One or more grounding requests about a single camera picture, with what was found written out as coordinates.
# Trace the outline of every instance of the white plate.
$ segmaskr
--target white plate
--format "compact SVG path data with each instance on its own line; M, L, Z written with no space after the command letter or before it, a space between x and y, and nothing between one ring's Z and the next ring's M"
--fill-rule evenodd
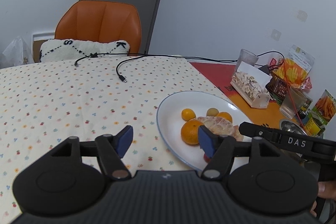
M181 118L181 111L185 108L191 108L196 117L204 117L211 107L217 108L220 112L230 113L233 125L251 122L240 109L228 101L199 91L182 91L169 95L157 109L156 122L162 139L175 156L198 171L203 170L207 165L203 159L204 152L199 145L187 145L182 141L181 127L185 121ZM244 136L243 141L251 141L251 138ZM247 163L248 157L237 157L231 171Z

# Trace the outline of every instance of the fingernail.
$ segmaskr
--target fingernail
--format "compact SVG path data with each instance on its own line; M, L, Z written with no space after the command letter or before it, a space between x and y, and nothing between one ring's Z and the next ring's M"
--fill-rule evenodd
M326 185L323 182L319 182L319 194L323 193L326 189Z

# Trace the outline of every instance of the orange leather chair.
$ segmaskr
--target orange leather chair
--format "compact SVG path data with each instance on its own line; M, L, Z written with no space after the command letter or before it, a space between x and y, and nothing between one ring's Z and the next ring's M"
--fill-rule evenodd
M139 51L141 25L137 9L130 4L82 0L62 17L55 39L89 40L108 43L125 40L131 53Z

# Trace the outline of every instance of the stainless steel bowl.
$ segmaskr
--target stainless steel bowl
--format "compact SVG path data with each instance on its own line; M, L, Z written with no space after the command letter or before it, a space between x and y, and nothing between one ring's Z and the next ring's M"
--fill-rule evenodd
M293 132L301 135L308 135L305 131L291 120L282 119L279 128L284 131Z

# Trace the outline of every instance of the basket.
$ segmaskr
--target basket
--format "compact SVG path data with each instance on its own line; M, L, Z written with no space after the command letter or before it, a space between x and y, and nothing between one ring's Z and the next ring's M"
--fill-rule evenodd
M272 79L266 85L268 92L281 105L288 92L287 83L271 71Z

